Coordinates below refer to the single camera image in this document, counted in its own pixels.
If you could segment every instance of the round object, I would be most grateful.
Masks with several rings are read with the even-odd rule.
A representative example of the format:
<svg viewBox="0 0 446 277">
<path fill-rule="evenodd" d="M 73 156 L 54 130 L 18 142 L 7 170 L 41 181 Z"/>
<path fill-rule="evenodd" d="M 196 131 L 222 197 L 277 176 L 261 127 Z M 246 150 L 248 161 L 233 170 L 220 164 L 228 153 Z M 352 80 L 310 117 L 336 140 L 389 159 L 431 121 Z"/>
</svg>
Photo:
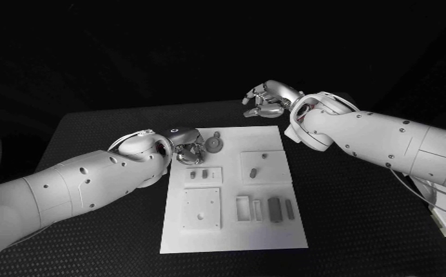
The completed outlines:
<svg viewBox="0 0 446 277">
<path fill-rule="evenodd" d="M 220 134 L 218 132 L 213 133 L 213 136 L 206 140 L 205 149 L 209 153 L 216 153 L 223 148 L 223 142 L 220 140 Z"/>
</svg>

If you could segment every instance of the table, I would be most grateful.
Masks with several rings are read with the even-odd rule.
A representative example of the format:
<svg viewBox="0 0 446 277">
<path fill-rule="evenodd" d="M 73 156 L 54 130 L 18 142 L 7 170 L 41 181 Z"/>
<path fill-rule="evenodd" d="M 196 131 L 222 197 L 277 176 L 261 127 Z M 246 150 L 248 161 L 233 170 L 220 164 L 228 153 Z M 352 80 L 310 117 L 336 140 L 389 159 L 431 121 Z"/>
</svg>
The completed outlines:
<svg viewBox="0 0 446 277">
<path fill-rule="evenodd" d="M 308 249 L 160 254 L 168 177 L 0 253 L 0 276 L 441 276 L 444 239 L 391 172 L 294 143 L 239 100 L 67 114 L 36 171 L 141 129 L 277 125 Z"/>
</svg>

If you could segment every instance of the black background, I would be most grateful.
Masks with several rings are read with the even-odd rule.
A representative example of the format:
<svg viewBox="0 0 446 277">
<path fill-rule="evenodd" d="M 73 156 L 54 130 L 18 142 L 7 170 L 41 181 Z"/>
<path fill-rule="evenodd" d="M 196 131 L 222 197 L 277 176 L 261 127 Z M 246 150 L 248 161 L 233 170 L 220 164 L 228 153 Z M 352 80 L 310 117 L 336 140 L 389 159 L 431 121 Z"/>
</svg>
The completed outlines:
<svg viewBox="0 0 446 277">
<path fill-rule="evenodd" d="M 1 0 L 0 180 L 33 172 L 66 113 L 241 100 L 268 79 L 434 123 L 444 2 Z"/>
</svg>

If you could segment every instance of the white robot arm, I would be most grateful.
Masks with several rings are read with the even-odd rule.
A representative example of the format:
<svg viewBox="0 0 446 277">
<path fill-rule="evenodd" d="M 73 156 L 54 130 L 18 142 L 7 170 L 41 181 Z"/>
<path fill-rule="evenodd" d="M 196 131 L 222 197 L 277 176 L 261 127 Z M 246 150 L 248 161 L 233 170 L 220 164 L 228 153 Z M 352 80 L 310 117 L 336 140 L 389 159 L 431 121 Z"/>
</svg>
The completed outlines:
<svg viewBox="0 0 446 277">
<path fill-rule="evenodd" d="M 119 138 L 41 172 L 0 184 L 0 251 L 53 222 L 101 208 L 167 173 L 171 155 L 183 164 L 205 158 L 196 129 L 151 130 Z"/>
<path fill-rule="evenodd" d="M 242 100 L 255 97 L 245 117 L 277 117 L 290 111 L 285 135 L 324 151 L 334 142 L 352 156 L 405 175 L 446 186 L 446 130 L 359 109 L 339 96 L 304 95 L 277 81 L 258 85 Z"/>
</svg>

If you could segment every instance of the dark fabric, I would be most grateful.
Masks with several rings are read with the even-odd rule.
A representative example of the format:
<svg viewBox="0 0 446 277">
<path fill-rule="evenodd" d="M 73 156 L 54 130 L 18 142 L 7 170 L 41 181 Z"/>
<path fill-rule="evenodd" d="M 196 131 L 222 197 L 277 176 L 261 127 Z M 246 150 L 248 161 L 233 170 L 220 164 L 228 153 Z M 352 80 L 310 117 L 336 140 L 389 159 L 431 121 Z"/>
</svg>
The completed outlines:
<svg viewBox="0 0 446 277">
<path fill-rule="evenodd" d="M 168 176 L 0 253 L 0 276 L 446 276 L 444 238 L 391 172 L 317 152 L 283 132 L 288 115 L 244 118 L 239 100 L 73 113 L 37 171 L 141 129 L 278 125 L 308 249 L 158 254 Z"/>
</svg>

